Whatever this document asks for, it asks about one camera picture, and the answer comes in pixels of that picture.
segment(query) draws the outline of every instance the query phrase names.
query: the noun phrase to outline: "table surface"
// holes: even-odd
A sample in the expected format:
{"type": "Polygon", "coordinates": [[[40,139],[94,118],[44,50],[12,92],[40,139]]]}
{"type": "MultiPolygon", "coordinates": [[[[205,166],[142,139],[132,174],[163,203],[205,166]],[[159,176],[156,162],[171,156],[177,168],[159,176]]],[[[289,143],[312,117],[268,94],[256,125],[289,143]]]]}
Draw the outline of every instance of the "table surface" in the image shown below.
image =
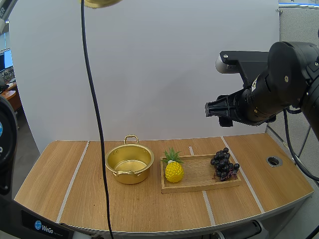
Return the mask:
{"type": "Polygon", "coordinates": [[[14,87],[16,87],[16,82],[13,83],[8,83],[9,87],[5,90],[5,91],[10,91],[11,89],[13,89],[14,87]]]}
{"type": "Polygon", "coordinates": [[[7,99],[7,100],[10,100],[13,96],[16,95],[16,92],[15,91],[4,91],[1,93],[1,95],[7,99]]]}
{"type": "MultiPolygon", "coordinates": [[[[106,151],[123,144],[106,141],[106,151]]],[[[266,134],[140,141],[155,155],[149,177],[135,185],[117,182],[107,170],[112,230],[168,232],[238,223],[285,208],[310,196],[312,187],[266,134]],[[240,186],[162,194],[160,157],[173,147],[181,155],[212,154],[228,146],[241,165],[240,186]],[[269,156],[283,160],[270,167],[269,156]]],[[[106,198],[100,143],[54,141],[37,160],[15,200],[58,223],[106,230],[106,198]]]]}

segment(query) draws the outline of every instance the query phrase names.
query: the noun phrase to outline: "black robotic arm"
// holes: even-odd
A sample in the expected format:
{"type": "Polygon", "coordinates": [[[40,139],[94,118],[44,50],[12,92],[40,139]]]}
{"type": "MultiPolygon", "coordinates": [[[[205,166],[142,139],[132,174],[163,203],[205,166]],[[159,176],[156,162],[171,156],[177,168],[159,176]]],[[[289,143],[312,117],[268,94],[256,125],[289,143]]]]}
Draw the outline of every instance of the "black robotic arm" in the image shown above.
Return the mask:
{"type": "Polygon", "coordinates": [[[292,105],[301,108],[319,138],[319,49],[305,42],[276,42],[268,52],[222,51],[222,73],[240,73],[243,89],[206,103],[206,117],[261,125],[292,105]]]}

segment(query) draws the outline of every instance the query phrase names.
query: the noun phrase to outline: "cable hole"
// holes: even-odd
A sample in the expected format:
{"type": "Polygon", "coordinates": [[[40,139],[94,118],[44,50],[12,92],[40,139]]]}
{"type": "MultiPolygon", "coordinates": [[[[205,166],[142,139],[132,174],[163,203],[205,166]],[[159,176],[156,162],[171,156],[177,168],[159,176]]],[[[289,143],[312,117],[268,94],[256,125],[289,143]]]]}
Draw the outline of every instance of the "cable hole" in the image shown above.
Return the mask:
{"type": "Polygon", "coordinates": [[[282,159],[275,157],[275,156],[271,156],[271,157],[267,158],[266,161],[272,167],[278,167],[278,166],[283,165],[282,159]]]}

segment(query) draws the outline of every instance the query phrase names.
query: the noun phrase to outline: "toy pineapple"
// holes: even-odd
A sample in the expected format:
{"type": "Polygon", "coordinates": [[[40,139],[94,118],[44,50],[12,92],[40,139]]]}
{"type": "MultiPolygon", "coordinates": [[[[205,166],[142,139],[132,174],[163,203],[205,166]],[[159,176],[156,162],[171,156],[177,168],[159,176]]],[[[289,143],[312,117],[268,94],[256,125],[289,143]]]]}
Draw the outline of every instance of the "toy pineapple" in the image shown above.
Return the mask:
{"type": "Polygon", "coordinates": [[[169,154],[165,150],[164,154],[166,159],[162,160],[163,162],[167,163],[165,177],[171,183],[176,183],[182,180],[184,176],[184,170],[181,166],[181,163],[183,162],[180,160],[178,153],[180,152],[175,153],[173,148],[169,149],[169,154]]]}

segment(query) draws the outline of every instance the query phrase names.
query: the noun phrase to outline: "computer monitor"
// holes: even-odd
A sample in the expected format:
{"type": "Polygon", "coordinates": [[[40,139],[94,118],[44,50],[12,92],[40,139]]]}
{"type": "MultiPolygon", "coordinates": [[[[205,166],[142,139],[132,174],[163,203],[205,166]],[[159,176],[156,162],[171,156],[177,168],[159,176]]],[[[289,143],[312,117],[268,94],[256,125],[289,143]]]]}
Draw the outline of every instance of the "computer monitor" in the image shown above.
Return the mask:
{"type": "Polygon", "coordinates": [[[9,68],[11,66],[13,66],[11,50],[5,51],[4,52],[4,68],[6,69],[6,68],[9,68]]]}
{"type": "Polygon", "coordinates": [[[4,66],[4,53],[0,54],[0,71],[3,71],[5,69],[4,66]]]}

